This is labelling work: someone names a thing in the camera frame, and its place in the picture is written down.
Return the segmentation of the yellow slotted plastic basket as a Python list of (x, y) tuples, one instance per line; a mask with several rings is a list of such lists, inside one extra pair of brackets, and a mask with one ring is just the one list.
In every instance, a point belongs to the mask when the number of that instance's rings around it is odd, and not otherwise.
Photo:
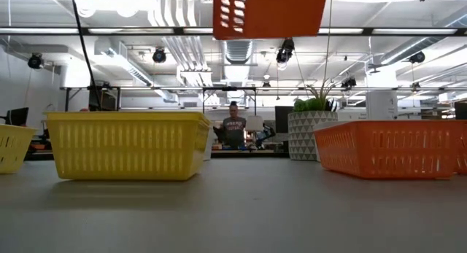
[(23, 165), (34, 128), (0, 125), (0, 174), (14, 174)]
[(48, 112), (56, 171), (73, 180), (187, 180), (203, 164), (200, 112)]

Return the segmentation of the orange slotted plastic basket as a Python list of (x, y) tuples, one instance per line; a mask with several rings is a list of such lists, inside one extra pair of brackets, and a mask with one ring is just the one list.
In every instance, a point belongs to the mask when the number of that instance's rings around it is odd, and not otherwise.
[(326, 0), (213, 0), (218, 40), (318, 35)]
[(321, 165), (362, 179), (448, 179), (459, 120), (355, 120), (317, 133)]
[(460, 120), (457, 162), (455, 173), (467, 175), (467, 120)]

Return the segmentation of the black shelf unit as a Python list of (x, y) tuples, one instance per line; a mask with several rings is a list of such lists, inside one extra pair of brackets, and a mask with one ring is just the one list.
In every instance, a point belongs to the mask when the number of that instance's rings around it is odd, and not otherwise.
[(88, 109), (91, 111), (117, 111), (117, 90), (91, 89), (89, 92)]

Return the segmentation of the person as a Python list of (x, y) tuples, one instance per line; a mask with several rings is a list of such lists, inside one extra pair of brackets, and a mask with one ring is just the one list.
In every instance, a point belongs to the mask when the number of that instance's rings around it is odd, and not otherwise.
[(246, 119), (239, 116), (237, 102), (232, 101), (229, 105), (229, 117), (223, 120), (221, 129), (224, 132), (223, 143), (232, 149), (244, 147), (244, 129)]

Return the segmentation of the white lamp shade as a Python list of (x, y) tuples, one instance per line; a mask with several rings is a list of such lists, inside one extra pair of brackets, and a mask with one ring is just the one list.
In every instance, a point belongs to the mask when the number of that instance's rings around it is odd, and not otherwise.
[(260, 132), (263, 130), (263, 118), (258, 115), (248, 116), (245, 130), (248, 132)]

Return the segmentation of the dark background workbench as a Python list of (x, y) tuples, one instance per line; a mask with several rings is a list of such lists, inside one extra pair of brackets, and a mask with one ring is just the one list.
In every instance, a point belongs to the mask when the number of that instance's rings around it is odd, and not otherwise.
[(274, 152), (273, 150), (214, 150), (211, 158), (289, 158), (285, 152)]

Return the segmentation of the black monitor screen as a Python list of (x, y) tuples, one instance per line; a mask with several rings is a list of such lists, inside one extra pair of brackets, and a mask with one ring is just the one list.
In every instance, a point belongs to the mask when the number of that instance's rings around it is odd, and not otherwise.
[(275, 106), (275, 131), (277, 133), (288, 133), (288, 115), (292, 111), (292, 106)]

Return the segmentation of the triangle patterned planter pot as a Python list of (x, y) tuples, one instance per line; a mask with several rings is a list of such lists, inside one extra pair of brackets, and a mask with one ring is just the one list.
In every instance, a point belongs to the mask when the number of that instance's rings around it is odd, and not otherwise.
[(314, 126), (337, 120), (338, 114), (331, 111), (291, 112), (287, 116), (290, 159), (318, 161)]

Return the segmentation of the green potted plant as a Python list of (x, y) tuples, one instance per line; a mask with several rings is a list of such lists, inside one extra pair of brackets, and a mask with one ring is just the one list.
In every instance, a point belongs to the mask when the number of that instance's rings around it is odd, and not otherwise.
[(319, 87), (307, 85), (306, 89), (311, 93), (312, 97), (307, 100), (296, 99), (293, 106), (293, 112), (308, 112), (308, 111), (326, 111), (335, 112), (337, 103), (334, 98), (328, 98), (330, 91), (335, 88), (334, 85), (326, 87), (327, 79)]

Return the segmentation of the white box cabinet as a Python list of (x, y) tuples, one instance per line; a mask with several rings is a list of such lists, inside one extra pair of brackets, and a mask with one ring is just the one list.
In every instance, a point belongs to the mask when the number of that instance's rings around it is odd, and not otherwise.
[(368, 120), (394, 120), (398, 116), (398, 98), (394, 90), (370, 91), (366, 94)]

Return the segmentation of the black desk monitor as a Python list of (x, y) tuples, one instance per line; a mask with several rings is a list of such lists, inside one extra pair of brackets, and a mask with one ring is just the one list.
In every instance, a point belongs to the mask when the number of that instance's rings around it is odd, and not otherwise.
[(3, 119), (6, 125), (26, 126), (28, 111), (28, 107), (11, 109), (7, 111), (5, 116), (0, 116), (0, 119)]

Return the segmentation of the black metal frame rig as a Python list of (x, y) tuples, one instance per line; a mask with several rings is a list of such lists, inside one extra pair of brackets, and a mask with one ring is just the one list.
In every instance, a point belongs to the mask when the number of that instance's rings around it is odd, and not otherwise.
[(238, 90), (242, 90), (244, 93), (247, 91), (247, 90), (251, 90), (253, 93), (254, 93), (254, 97), (252, 98), (253, 99), (253, 102), (254, 102), (254, 115), (257, 115), (258, 114), (258, 111), (257, 111), (257, 95), (258, 95), (258, 89), (253, 86), (253, 87), (232, 87), (232, 86), (222, 86), (222, 87), (202, 87), (201, 88), (201, 91), (202, 91), (202, 96), (203, 96), (203, 100), (202, 100), (202, 112), (205, 113), (205, 92), (206, 91), (212, 91), (213, 93), (215, 93), (217, 90), (221, 90), (223, 92), (233, 92), (233, 91), (238, 91)]

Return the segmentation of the silver round air duct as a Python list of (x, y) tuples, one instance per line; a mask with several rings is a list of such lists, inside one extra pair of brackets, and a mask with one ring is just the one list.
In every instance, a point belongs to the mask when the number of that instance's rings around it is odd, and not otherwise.
[(225, 59), (231, 64), (248, 63), (252, 57), (252, 40), (233, 40), (224, 42)]

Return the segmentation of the black overhead frame bar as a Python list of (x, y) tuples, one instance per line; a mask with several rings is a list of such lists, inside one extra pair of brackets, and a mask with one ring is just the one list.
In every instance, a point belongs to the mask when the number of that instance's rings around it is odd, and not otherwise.
[[(0, 35), (10, 36), (74, 36), (77, 28), (68, 27), (0, 27)], [(84, 27), (85, 36), (212, 36), (209, 27)], [(467, 28), (320, 28), (318, 36), (420, 36), (420, 37), (461, 37), (467, 36)]]

